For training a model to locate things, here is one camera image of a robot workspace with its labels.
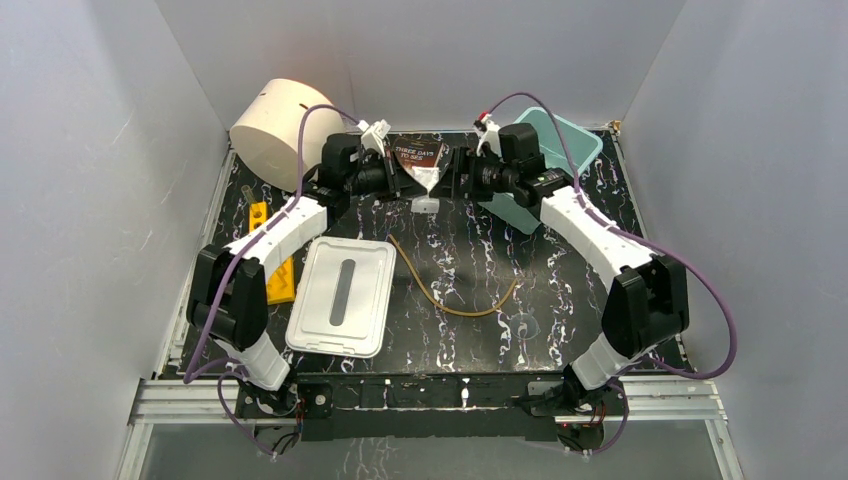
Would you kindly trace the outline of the small white plastic bag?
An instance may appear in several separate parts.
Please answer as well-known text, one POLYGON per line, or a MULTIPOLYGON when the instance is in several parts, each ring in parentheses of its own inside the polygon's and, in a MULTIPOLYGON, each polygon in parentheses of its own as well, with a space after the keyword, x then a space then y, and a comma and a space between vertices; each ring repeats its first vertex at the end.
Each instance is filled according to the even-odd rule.
POLYGON ((441 171, 438 167, 414 166, 412 168, 413 179, 425 189, 425 193, 416 196, 411 201, 411 212, 416 214, 436 214, 440 208, 438 198, 430 196, 430 192, 436 187, 441 171))

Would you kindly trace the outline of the white plastic bin lid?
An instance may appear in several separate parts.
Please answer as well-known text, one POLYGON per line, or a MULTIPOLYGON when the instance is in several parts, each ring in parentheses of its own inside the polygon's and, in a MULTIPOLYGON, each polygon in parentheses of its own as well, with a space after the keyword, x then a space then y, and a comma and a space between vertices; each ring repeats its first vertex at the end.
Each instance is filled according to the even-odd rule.
POLYGON ((322 236, 307 251, 286 330, 299 352, 369 359, 382 349, 397 258, 389 242, 322 236))

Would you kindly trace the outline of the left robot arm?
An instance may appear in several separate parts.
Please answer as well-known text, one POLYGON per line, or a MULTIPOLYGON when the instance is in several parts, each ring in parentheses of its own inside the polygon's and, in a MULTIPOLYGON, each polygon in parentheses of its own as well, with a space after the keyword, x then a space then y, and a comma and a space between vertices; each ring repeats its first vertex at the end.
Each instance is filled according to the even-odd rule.
POLYGON ((295 195, 258 228, 227 246, 200 250, 186 309, 187 321, 200 331, 197 349, 214 340, 261 389, 260 403, 275 416, 294 411, 299 391, 285 380, 290 365, 267 332, 272 274, 344 215, 352 198, 394 201, 426 192, 385 143, 369 146, 354 134, 330 135, 319 163, 299 166, 296 178, 295 195))

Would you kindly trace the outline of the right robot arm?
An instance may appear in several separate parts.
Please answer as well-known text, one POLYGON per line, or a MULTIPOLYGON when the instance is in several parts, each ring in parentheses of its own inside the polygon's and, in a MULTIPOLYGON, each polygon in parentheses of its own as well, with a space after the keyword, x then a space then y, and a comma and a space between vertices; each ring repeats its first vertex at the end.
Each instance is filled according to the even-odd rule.
POLYGON ((575 177, 547 165, 529 123, 475 121, 475 149, 454 149, 432 190, 436 198, 488 201, 510 196, 554 230, 594 269, 607 289, 601 331, 564 370, 565 405, 590 413, 615 376, 690 324, 687 274, 666 254, 616 233, 615 224, 578 191, 575 177))

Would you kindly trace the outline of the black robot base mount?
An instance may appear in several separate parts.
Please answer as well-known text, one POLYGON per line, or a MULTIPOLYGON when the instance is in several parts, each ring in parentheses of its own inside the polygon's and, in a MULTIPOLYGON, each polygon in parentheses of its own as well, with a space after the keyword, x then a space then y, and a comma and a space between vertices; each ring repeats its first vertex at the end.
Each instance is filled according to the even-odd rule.
POLYGON ((519 437, 599 443, 602 422, 624 411, 619 387, 572 403, 559 372, 480 374, 301 373, 271 397, 245 383, 244 420, 281 424, 302 415, 307 442, 365 437, 519 437))

